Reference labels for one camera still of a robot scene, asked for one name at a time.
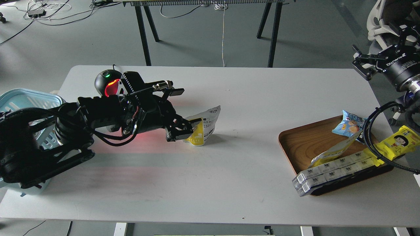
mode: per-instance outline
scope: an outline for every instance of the plastic basket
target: plastic basket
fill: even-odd
[[[62,105],[65,101],[57,95],[38,92],[29,89],[13,89],[0,96],[0,112],[15,111],[22,108],[44,108],[50,109]],[[35,133],[35,139],[40,146],[45,149],[51,149],[57,147],[59,143],[53,132],[54,126],[47,127],[37,133]],[[9,184],[0,178],[0,188],[12,189],[21,192],[21,197],[26,194],[36,195],[42,192],[48,185],[50,180],[45,183],[41,183],[41,188],[31,187],[28,189],[21,189],[18,183]]]

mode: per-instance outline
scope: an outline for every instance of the brown tray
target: brown tray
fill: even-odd
[[[339,115],[323,121],[289,129],[278,135],[278,142],[295,174],[298,174],[302,170],[306,170],[314,157],[348,138],[331,132],[331,130],[337,127],[337,125],[342,121],[342,118],[343,116]],[[377,142],[375,137],[372,137],[372,139],[374,142]],[[362,151],[365,148],[366,145],[358,141],[354,141],[341,156],[345,157]],[[369,171],[363,171],[363,173],[354,175],[351,178],[323,186],[312,192],[311,195],[319,196],[350,184],[383,174],[391,171],[392,169],[393,167],[389,165],[369,168]]]

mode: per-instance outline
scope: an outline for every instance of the blue snack package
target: blue snack package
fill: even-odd
[[[365,120],[366,119],[343,110],[343,120],[340,124],[337,125],[335,129],[332,130],[332,132],[346,137],[351,137],[353,134],[357,133],[360,129],[363,128]],[[364,143],[363,133],[361,133],[357,140]]]

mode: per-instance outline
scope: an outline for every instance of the gray floor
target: gray floor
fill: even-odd
[[[351,68],[351,45],[357,44],[362,51],[368,51],[370,43],[367,40],[365,23],[374,0],[287,2],[290,4],[283,7],[274,67]],[[69,3],[73,8],[66,13],[57,14],[57,17],[89,9],[89,1]],[[26,4],[27,1],[21,0],[15,6],[25,9]],[[184,17],[167,19],[160,16],[158,7],[150,9],[162,40],[159,43],[154,42],[150,27],[146,24],[152,65],[223,66],[222,11],[215,11],[212,7],[198,8]],[[192,6],[172,6],[164,7],[163,12],[176,16],[190,9]],[[256,39],[263,9],[263,4],[238,4],[229,5],[225,11],[223,54],[227,67],[267,66],[273,15],[271,12],[268,17],[263,38]],[[23,19],[24,13],[15,8],[0,6],[0,11],[9,21],[7,24],[0,24],[0,41],[30,23]],[[64,22],[66,21],[43,21],[48,24]],[[34,22],[17,37],[0,45],[0,94],[17,87],[43,92],[58,90],[73,66],[112,64],[145,65],[133,7],[118,5],[100,9],[85,20],[63,26],[45,26]],[[381,76],[375,77],[370,85],[380,104],[401,96]],[[420,168],[420,163],[415,161],[415,155],[409,155],[407,159],[412,167]],[[0,189],[0,199],[3,195],[4,190]],[[0,219],[0,234],[23,235],[41,222]],[[66,235],[69,223],[47,220],[27,235]],[[78,221],[74,222],[70,235],[112,235],[114,227],[115,223],[112,222]],[[300,235],[298,226],[273,226],[273,229],[276,235]],[[264,226],[254,225],[136,223],[130,225],[129,234],[265,234],[263,230]],[[414,232],[415,235],[420,235],[418,229],[414,229]],[[340,227],[316,227],[314,234],[395,235],[392,228]]]

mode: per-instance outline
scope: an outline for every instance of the cartoon face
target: cartoon face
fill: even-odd
[[[395,138],[395,142],[397,142],[399,144],[405,144],[405,140],[400,138],[400,137]]]
[[[402,135],[396,135],[394,140],[396,144],[402,145],[404,147],[408,145],[408,139]]]

